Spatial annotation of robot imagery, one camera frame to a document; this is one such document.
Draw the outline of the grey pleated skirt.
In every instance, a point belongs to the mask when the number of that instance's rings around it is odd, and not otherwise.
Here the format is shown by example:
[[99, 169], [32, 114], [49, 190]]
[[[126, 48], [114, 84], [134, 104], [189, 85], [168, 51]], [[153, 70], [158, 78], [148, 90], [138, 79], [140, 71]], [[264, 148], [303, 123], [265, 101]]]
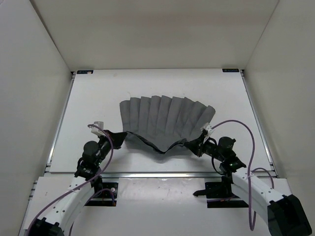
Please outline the grey pleated skirt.
[[214, 107], [187, 97], [132, 97], [120, 102], [123, 131], [129, 148], [151, 147], [164, 154], [199, 138], [214, 117]]

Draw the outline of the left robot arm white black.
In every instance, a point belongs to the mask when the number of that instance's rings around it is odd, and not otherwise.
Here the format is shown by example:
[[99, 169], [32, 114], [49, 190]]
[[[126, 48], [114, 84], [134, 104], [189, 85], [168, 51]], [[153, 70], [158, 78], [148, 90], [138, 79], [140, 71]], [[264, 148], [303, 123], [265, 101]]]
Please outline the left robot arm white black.
[[71, 234], [75, 219], [82, 208], [93, 198], [108, 192], [114, 206], [115, 196], [103, 186], [102, 172], [108, 167], [115, 149], [120, 149], [126, 132], [112, 133], [99, 130], [99, 141], [89, 141], [77, 163], [68, 190], [45, 206], [31, 221], [27, 236], [64, 236]]

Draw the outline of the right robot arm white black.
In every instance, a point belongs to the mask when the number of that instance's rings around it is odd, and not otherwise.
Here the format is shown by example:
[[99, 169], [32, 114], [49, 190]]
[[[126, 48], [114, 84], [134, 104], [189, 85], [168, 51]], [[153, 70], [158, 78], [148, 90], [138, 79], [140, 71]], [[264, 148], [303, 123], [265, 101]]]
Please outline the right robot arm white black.
[[249, 211], [256, 212], [268, 226], [272, 236], [309, 236], [312, 228], [300, 200], [285, 195], [248, 170], [246, 165], [233, 151], [235, 139], [222, 137], [218, 144], [204, 141], [199, 137], [185, 142], [196, 156], [206, 154], [220, 161], [223, 180], [221, 193], [227, 197], [233, 195], [242, 199], [249, 206]]

